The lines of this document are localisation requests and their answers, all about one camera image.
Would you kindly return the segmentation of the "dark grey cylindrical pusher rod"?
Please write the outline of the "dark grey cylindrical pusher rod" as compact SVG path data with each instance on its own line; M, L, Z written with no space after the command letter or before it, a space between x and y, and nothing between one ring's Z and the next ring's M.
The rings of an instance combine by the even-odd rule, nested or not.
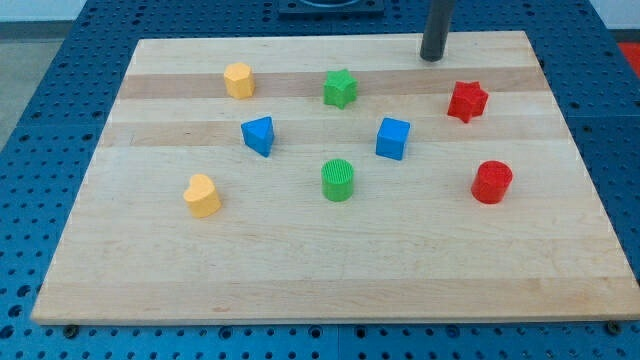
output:
M420 57L437 62L444 56L455 0L432 0L420 47Z

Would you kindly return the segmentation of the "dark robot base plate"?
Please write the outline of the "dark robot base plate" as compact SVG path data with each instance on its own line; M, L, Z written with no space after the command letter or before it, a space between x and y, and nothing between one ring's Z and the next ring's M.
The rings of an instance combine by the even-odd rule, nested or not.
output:
M384 0L275 0L280 17L325 15L380 15Z

